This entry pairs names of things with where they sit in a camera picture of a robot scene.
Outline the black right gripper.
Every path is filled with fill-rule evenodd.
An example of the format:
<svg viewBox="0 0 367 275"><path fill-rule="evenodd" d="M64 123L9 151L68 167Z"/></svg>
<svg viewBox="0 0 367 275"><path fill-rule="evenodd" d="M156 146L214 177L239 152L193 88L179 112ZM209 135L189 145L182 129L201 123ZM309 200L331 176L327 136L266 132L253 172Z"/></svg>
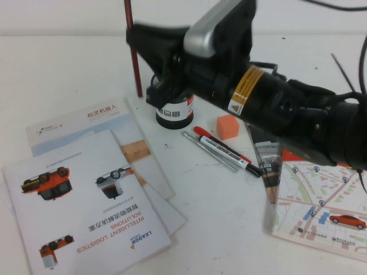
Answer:
<svg viewBox="0 0 367 275"><path fill-rule="evenodd" d="M243 76L249 79L249 73L267 67L264 62L249 62L241 59L239 67L231 67L222 72L211 60L186 60L172 52L182 48L188 27L157 27L145 24L133 24L128 30L127 43L147 63L158 78L146 90L146 102L157 109L172 103L184 93L193 94L201 99L235 115L241 120L265 120L267 115L267 90L265 81L250 83L255 87L246 103L240 103L242 109L235 111L230 101L240 86Z"/></svg>

